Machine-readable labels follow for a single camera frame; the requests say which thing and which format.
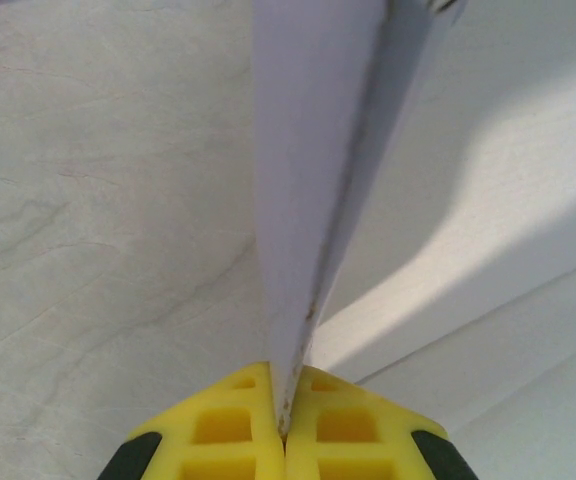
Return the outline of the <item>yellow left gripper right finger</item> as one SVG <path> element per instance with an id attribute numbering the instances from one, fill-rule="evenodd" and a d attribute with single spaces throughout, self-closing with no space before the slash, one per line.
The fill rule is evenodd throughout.
<path id="1" fill-rule="evenodd" d="M 478 480 L 435 421 L 314 367 L 302 370 L 286 480 Z"/>

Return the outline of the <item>purple paper box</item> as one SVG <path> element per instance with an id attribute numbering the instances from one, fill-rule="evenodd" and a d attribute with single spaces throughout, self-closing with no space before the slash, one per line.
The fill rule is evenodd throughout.
<path id="1" fill-rule="evenodd" d="M 314 367 L 576 480 L 576 0 L 253 0 L 284 445 Z"/>

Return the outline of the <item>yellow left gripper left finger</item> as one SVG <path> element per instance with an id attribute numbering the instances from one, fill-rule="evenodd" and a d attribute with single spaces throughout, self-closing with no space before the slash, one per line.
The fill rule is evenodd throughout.
<path id="1" fill-rule="evenodd" d="M 286 480 L 265 362 L 136 427 L 97 480 Z"/>

